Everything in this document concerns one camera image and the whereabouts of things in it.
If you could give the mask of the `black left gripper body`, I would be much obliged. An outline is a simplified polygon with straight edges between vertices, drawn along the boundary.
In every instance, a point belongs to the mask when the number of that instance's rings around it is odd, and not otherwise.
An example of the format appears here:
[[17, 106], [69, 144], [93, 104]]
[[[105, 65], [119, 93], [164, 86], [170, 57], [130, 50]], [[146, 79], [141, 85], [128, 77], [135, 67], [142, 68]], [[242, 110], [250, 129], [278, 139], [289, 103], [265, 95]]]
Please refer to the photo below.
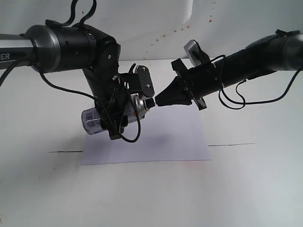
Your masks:
[[[109, 78], [97, 75], [93, 81], [93, 96], [95, 100], [95, 108], [100, 112], [101, 110], [106, 111], [106, 108], [113, 108], [119, 106], [118, 109], [122, 108], [122, 105], [126, 103], [126, 100], [130, 98], [123, 81], [120, 79], [119, 74], [114, 74]], [[119, 131], [112, 124], [111, 120], [107, 120], [111, 125], [111, 129], [115, 130], [114, 137], [110, 137], [111, 140], [128, 138], [119, 133]]]

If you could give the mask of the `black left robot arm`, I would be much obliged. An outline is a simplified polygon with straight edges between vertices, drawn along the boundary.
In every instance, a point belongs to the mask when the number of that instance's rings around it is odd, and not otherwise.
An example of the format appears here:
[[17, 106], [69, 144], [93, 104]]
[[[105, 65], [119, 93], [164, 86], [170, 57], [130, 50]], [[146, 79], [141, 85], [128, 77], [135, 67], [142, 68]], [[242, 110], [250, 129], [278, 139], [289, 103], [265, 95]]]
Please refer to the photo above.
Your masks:
[[71, 27], [47, 21], [19, 35], [0, 36], [1, 82], [16, 67], [30, 66], [43, 80], [47, 73], [82, 70], [102, 129], [122, 139], [131, 103], [126, 74], [119, 73], [120, 45], [112, 36], [77, 23]]

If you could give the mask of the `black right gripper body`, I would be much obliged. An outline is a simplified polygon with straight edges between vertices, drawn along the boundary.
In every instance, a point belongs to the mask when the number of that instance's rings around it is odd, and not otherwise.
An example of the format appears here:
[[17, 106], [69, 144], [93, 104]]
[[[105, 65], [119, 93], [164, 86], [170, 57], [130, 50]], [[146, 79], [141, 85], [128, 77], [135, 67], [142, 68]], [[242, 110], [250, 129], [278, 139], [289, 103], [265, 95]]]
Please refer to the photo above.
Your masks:
[[172, 68], [191, 104], [196, 104], [199, 111], [207, 108], [204, 96], [220, 89], [219, 75], [224, 65], [224, 58], [214, 58], [209, 62], [187, 69], [181, 59], [174, 60]]

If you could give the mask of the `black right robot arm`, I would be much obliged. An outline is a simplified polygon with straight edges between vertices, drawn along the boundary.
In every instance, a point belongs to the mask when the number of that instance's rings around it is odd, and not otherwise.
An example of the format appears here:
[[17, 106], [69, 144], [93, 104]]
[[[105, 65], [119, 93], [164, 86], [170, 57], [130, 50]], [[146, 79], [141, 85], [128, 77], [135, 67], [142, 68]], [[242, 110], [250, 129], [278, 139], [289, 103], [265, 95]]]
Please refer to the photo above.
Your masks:
[[198, 42], [190, 40], [184, 47], [193, 67], [187, 69], [181, 59], [171, 63], [177, 76], [155, 97], [157, 106], [191, 105], [206, 109], [204, 97], [244, 80], [277, 71], [303, 68], [303, 34], [299, 30], [259, 39], [229, 56], [210, 59]]

